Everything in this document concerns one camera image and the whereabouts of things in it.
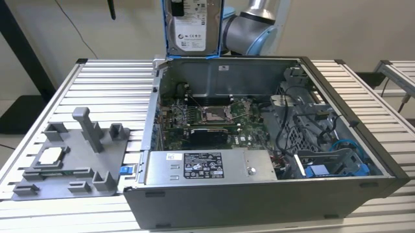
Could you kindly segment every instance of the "motherboard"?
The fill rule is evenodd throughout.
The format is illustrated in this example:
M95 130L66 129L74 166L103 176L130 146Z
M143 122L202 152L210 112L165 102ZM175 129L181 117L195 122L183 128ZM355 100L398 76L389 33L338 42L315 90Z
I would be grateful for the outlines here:
M165 150L271 147L261 103L250 98L163 100Z

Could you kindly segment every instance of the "gray plastic bracket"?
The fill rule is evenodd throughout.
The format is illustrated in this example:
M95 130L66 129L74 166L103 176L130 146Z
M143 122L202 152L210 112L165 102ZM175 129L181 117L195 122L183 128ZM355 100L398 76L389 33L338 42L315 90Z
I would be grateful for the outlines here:
M119 141L119 140L126 140L127 139L127 134L126 134L126 131L125 131L123 124L121 124L121 123L111 124L111 126L110 126L110 136L111 136L111 139L114 141Z
M37 185L18 185L14 192L18 196L31 196L38 195L39 187Z
M99 172L95 172L94 178L93 178L93 184L97 187L98 191L110 191L117 187L115 180L113 178L113 175L110 171L106 173L106 178L103 179L99 175Z
M90 108L87 107L77 107L73 113L74 119L79 122L81 127L83 128L83 136L86 140L89 140L90 145L95 153L101 153L105 150L103 144L99 139L103 134L102 129L95 123L91 122L90 119Z
M70 182L69 190L71 193L89 193L91 192L91 187L87 181L73 181Z
M50 123L45 134L51 142L62 142L63 138L61 137L61 133L67 133L69 130L63 123Z
M94 170L91 167L79 167L79 168L77 168L77 170L79 170L79 171L74 172L74 176L77 178L91 178L91 177L94 177Z
M39 172L25 172L23 178L27 181L43 181L46 178Z

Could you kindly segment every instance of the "slotted aluminum surface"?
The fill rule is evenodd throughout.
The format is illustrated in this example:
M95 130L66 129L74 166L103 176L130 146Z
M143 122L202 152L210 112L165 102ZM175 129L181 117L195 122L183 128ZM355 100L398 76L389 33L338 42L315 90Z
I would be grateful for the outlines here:
M415 98L415 61L381 61L375 72L382 72Z
M331 60L314 61L318 69L334 85L370 131L391 153L413 179L415 179L415 133L414 128L399 117L395 110L370 90L350 68ZM75 106L91 108L91 118L103 128L111 122L122 122L133 129L125 164L139 161L141 140L145 127L147 105L143 99L151 91L151 61L90 61L74 68L57 93L45 115L10 161L0 184L0 231L3 232L135 232L139 230L125 197L82 198L70 200L38 200L14 202L14 183L20 181L23 171L37 154L46 136L42 129L51 120L65 120L69 128L79 128L69 118ZM79 84L81 79L97 79L95 83ZM123 176L122 188L134 176ZM346 218L310 222L291 222L258 226L193 229L182 233L242 233L242 232L307 232L307 233L377 233L414 232L415 229L415 181L401 188L389 198L370 200Z

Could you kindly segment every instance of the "label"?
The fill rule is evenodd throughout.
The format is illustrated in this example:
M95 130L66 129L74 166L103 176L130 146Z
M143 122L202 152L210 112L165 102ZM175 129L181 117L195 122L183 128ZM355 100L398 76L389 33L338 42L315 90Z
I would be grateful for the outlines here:
M185 0L185 16L175 17L177 46L185 51L207 49L207 0Z
M63 176L63 173L43 173L42 176Z
M185 178L225 178L222 153L185 153Z
M230 66L219 66L219 71L227 71L230 70Z
M167 153L166 160L183 160L182 153Z

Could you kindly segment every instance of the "blue clip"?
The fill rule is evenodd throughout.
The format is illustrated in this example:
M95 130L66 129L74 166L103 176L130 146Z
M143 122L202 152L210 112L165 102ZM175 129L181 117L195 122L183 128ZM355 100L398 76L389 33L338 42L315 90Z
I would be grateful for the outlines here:
M122 168L119 169L119 174L122 176L133 175L133 166L122 166Z

